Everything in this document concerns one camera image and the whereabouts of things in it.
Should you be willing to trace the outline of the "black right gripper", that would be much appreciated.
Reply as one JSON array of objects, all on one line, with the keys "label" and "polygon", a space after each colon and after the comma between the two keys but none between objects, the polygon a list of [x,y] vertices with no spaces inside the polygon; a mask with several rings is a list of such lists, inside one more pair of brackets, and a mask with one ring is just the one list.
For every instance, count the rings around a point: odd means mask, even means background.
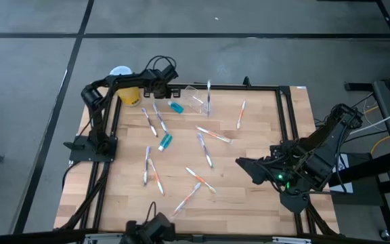
[{"label": "black right gripper", "polygon": [[235,162],[252,178],[253,184],[270,181],[275,190],[294,190],[297,187],[293,171],[296,161],[294,147],[295,144],[271,145],[270,156],[259,159],[239,157]]}]

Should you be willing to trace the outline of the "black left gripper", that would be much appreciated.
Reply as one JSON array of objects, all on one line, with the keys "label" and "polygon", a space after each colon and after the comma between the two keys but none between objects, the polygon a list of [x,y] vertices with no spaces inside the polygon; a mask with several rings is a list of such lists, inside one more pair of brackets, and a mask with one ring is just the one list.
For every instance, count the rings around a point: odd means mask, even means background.
[{"label": "black left gripper", "polygon": [[170,98],[171,95],[174,98],[180,98],[181,97],[181,90],[179,88],[173,88],[170,89],[168,86],[168,83],[170,82],[169,79],[155,79],[153,82],[150,84],[150,89],[144,88],[144,97],[149,98],[150,93],[153,93],[153,96],[156,99],[165,99],[165,98]]}]

